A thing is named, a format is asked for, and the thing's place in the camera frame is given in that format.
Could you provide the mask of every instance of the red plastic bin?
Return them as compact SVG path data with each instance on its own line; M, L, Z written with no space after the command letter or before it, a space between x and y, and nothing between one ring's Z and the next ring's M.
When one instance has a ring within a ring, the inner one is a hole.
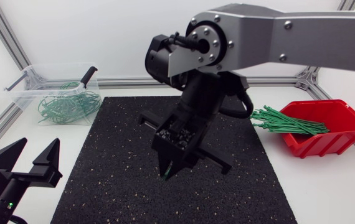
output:
M322 122L330 130L315 136L283 134L294 156L303 159L330 153L340 155L355 143L355 111L342 100L294 101L280 112L293 118Z

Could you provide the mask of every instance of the black cable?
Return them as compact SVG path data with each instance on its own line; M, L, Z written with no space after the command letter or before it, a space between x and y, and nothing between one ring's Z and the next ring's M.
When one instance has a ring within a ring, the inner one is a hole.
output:
M205 41L192 39L189 37L180 36L178 32L172 34L168 39L169 44L176 44L186 49L198 50L201 53L206 53L209 50L209 44Z
M239 92L237 94L237 97L239 98L239 100L241 100L244 103L246 110L238 111L238 110L231 110L227 108L220 108L219 112L221 114L233 118L249 118L253 112L253 104L250 97L248 96L246 91Z
M15 215L10 217L10 222L14 222L16 224L28 224L25 220Z

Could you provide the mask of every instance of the speckled black mat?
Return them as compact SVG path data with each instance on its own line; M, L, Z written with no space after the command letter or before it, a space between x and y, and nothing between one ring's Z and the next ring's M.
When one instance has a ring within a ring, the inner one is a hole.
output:
M105 98L52 223L296 223L247 119L220 114L205 139L234 155L227 175L200 160L167 182L158 177L154 131L139 126L138 116L143 110L166 116L178 99Z

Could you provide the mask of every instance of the green zip tie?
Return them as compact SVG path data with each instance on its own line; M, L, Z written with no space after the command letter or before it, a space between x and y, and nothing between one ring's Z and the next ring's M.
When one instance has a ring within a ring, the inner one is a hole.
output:
M263 121L262 124L253 124L255 127L269 129L269 131L273 133L315 135L329 132L324 123L292 118L266 105L263 108L264 110L254 110L250 117L252 119Z
M64 83L60 89L67 90L79 86L78 82ZM49 120L56 124L69 124L100 109L101 98L92 91L72 96L45 96L38 105L38 112L44 118L38 123Z

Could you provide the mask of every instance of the white table surface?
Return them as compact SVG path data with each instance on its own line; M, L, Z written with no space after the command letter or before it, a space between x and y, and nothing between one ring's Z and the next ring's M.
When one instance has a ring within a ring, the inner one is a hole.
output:
M291 101L311 100L293 87L254 87L248 93L255 108L263 105L277 110ZM170 88L102 90L102 96L168 96L180 95ZM29 188L14 212L28 223L50 223L73 165L83 146L89 126L39 126L30 121L35 113L23 112L0 140L0 149L20 138L27 138L13 171L28 172L32 161L55 138L60 138L60 167L63 178L55 189ZM355 147L344 154L293 157L278 134L257 128L287 200L298 223L355 223Z

